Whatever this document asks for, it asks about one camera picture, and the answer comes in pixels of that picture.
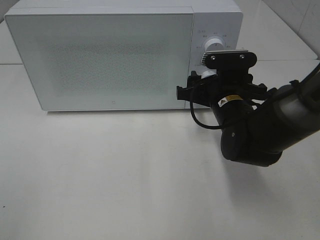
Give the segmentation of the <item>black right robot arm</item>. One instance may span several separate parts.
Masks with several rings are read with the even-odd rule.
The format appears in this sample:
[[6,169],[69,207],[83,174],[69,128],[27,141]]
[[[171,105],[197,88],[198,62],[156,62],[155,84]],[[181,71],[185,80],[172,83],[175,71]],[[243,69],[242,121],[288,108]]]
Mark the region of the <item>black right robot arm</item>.
[[201,77],[192,71],[187,86],[177,87],[177,99],[212,109],[225,159],[268,167],[284,150],[319,131],[318,67],[301,81],[268,89],[253,84],[251,62],[209,60],[205,65],[216,74]]

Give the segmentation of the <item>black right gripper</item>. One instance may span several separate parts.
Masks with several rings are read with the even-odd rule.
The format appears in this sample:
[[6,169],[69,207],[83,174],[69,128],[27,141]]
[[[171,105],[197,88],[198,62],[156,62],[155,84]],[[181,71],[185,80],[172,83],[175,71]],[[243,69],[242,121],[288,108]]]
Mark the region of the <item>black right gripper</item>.
[[176,87],[178,100],[192,101],[206,107],[230,95],[238,95],[243,100],[264,101],[268,98],[268,90],[263,83],[253,83],[253,75],[249,73],[249,68],[217,69],[216,75],[206,78],[192,70],[187,78],[187,86]]

